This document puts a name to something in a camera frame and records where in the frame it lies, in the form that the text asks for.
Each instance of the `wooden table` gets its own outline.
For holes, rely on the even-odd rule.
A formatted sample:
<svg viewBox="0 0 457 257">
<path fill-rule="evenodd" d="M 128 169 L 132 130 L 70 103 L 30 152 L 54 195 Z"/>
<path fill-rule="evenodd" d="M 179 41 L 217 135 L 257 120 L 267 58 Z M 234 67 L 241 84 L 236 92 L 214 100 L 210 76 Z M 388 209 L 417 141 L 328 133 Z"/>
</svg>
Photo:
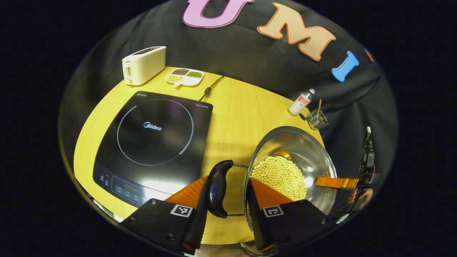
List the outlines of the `wooden table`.
<svg viewBox="0 0 457 257">
<path fill-rule="evenodd" d="M 205 89 L 220 78 L 219 75 L 205 73 L 198 85 L 175 88 L 164 80 L 173 69 L 175 68 L 165 68 L 142 86 L 128 86 L 121 81 L 95 107 L 79 135 L 74 153 L 74 174 L 77 180 L 101 205 L 122 219 L 127 218 L 137 208 L 112 196 L 92 179 L 98 147 L 114 117 L 137 91 L 198 101 Z M 249 165 L 252 154 L 263 136 L 280 126 L 301 128 L 324 145 L 317 130 L 312 130 L 299 116 L 293 117 L 287 112 L 287 108 L 292 104 L 291 100 L 260 87 L 225 77 L 213 87 L 211 94 L 204 97 L 202 102 L 213 105 L 203 157 L 202 177 L 208 175 L 219 161 L 233 160 Z M 309 110 L 303 109 L 302 114 L 307 116 Z M 227 173 L 227 192 L 223 206 L 229 214 L 244 211 L 245 176 L 246 170 L 239 167 L 233 167 Z M 221 219 L 208 213 L 202 244 L 233 244 L 253 239 L 254 235 L 244 216 Z"/>
</svg>

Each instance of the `black induction cooktop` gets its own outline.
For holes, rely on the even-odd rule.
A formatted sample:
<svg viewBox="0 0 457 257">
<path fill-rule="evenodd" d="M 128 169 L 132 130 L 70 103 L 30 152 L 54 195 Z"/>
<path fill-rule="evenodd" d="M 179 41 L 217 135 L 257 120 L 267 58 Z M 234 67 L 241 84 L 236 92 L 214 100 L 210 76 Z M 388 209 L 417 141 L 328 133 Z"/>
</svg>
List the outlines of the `black induction cooktop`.
<svg viewBox="0 0 457 257">
<path fill-rule="evenodd" d="M 200 178 L 212 110 L 191 99 L 135 93 L 101 141 L 94 181 L 135 207 L 165 200 Z"/>
</svg>

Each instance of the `bottle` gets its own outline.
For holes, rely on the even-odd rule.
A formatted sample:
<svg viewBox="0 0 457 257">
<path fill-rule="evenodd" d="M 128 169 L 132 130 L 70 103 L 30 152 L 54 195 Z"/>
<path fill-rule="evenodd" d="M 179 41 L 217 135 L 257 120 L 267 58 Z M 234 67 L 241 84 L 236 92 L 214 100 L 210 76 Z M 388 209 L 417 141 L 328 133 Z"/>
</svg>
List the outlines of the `bottle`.
<svg viewBox="0 0 457 257">
<path fill-rule="evenodd" d="M 289 107 L 288 111 L 292 116 L 297 116 L 303 108 L 305 108 L 313 99 L 316 91 L 313 88 L 309 92 L 303 92 L 293 104 Z"/>
</svg>

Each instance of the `orange letter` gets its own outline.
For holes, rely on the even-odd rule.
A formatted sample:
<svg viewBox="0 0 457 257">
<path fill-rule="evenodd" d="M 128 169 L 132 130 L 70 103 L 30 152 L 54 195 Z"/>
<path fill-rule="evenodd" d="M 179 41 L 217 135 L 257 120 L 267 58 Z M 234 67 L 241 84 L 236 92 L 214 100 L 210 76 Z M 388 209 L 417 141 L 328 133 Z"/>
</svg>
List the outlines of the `orange letter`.
<svg viewBox="0 0 457 257">
<path fill-rule="evenodd" d="M 277 10 L 270 21 L 265 26 L 258 26 L 257 31 L 272 38 L 281 39 L 283 34 L 282 28 L 287 26 L 287 41 L 289 44 L 298 43 L 308 38 L 298 48 L 307 56 L 319 61 L 320 54 L 335 36 L 321 26 L 305 27 L 301 15 L 294 9 L 282 4 L 273 3 Z"/>
</svg>

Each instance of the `white divided plate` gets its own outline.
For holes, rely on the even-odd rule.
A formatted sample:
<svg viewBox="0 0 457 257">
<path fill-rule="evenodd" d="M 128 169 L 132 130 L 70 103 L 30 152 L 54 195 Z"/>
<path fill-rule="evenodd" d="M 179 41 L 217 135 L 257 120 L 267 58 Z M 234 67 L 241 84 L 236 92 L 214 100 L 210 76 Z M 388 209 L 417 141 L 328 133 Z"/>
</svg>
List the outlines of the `white divided plate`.
<svg viewBox="0 0 457 257">
<path fill-rule="evenodd" d="M 188 70 L 186 72 L 185 75 L 178 75 L 178 74 L 172 74 L 173 72 L 175 72 L 176 70 Z M 197 73 L 200 73 L 202 75 L 201 78 L 196 78 L 196 77 L 190 77 L 188 76 L 188 74 L 190 74 L 191 72 L 197 72 Z M 170 81 L 168 80 L 168 78 L 170 76 L 176 76 L 176 77 L 181 77 L 182 80 L 181 81 Z M 200 83 L 200 81 L 202 81 L 203 79 L 203 76 L 204 76 L 204 73 L 200 70 L 193 70 L 193 69 L 185 69 L 185 68 L 178 68 L 178 69 L 175 69 L 173 70 L 172 72 L 170 72 L 170 74 L 168 74 L 166 77 L 165 77 L 165 81 L 167 81 L 168 83 L 171 83 L 171 84 L 174 84 L 175 86 L 180 86 L 180 85 L 183 85 L 183 86 L 195 86 L 197 85 L 198 83 Z"/>
</svg>

